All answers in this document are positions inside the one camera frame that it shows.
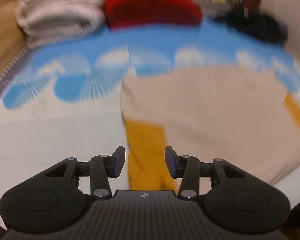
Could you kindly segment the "beige and mustard hooded jacket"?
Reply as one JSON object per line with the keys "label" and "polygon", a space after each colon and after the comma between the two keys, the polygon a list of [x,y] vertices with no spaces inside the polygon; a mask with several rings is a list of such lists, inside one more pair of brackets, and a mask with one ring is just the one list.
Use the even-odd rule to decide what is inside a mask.
{"label": "beige and mustard hooded jacket", "polygon": [[133,190],[174,190],[165,148],[202,162],[222,158],[276,184],[300,165],[300,106],[273,72],[181,69],[125,77],[121,109]]}

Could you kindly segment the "black clothes pile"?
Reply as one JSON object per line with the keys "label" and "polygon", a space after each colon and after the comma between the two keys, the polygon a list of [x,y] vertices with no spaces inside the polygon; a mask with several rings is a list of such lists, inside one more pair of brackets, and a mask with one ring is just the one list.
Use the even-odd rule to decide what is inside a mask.
{"label": "black clothes pile", "polygon": [[284,46],[288,40],[286,25],[259,12],[246,15],[243,9],[235,8],[225,15],[217,16],[214,21],[225,23],[227,27],[266,43]]}

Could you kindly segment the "blue and white bedsheet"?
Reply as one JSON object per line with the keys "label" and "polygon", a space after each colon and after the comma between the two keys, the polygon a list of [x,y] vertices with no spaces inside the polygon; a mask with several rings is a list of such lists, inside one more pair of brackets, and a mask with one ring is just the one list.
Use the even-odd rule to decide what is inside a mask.
{"label": "blue and white bedsheet", "polygon": [[126,146],[120,109],[125,75],[219,63],[273,74],[300,104],[296,59],[209,20],[200,27],[104,28],[84,38],[23,49],[0,77],[0,198],[66,157],[85,161]]}

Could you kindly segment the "white folded fleece blanket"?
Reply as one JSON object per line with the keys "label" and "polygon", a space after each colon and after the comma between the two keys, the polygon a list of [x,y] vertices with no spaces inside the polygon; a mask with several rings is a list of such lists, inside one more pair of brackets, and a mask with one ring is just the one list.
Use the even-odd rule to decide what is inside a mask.
{"label": "white folded fleece blanket", "polygon": [[102,27],[106,0],[19,0],[16,23],[30,48],[90,34]]}

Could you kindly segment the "red folded blanket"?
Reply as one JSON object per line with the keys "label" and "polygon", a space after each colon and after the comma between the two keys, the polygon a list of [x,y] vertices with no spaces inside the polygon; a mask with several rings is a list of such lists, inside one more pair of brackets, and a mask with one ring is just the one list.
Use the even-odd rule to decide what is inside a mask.
{"label": "red folded blanket", "polygon": [[203,19],[191,0],[106,0],[104,12],[111,29],[152,23],[197,26]]}

